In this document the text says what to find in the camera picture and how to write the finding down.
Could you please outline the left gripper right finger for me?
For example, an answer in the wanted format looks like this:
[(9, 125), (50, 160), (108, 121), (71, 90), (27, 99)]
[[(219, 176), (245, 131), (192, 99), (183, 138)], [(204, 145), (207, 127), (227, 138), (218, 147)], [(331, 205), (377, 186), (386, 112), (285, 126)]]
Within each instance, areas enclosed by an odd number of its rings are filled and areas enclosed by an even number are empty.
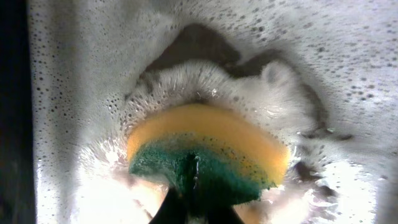
[(206, 208), (209, 224), (244, 224), (235, 209), (224, 203), (211, 203)]

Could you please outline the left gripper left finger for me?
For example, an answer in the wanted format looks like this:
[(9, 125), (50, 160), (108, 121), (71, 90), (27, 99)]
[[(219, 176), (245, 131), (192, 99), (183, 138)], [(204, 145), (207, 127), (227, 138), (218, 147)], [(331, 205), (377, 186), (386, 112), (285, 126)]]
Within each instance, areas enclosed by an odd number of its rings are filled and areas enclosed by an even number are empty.
[(187, 209), (175, 188), (169, 189), (149, 224), (185, 224)]

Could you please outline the green yellow sponge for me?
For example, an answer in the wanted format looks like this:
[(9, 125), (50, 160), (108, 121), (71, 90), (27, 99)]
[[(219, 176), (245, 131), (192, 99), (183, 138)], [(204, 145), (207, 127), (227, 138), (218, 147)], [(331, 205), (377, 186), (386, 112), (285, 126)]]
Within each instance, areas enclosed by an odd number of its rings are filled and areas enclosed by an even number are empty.
[(178, 106), (139, 123), (127, 140), (129, 171), (161, 176), (199, 207), (257, 200), (282, 183), (290, 152), (237, 114)]

